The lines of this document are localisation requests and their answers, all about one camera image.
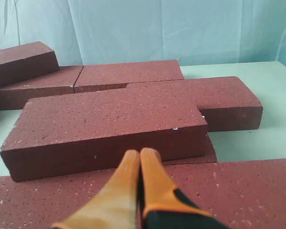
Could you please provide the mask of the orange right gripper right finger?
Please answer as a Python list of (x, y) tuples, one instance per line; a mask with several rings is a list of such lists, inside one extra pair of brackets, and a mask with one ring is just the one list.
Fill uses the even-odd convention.
[(227, 229), (211, 213), (200, 209), (166, 173), (155, 149), (140, 152), (143, 179), (144, 229)]

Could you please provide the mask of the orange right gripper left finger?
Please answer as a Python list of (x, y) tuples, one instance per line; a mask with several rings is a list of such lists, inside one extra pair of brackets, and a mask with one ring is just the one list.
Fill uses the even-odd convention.
[(85, 206), (53, 229), (134, 229), (140, 155), (127, 150), (112, 177)]

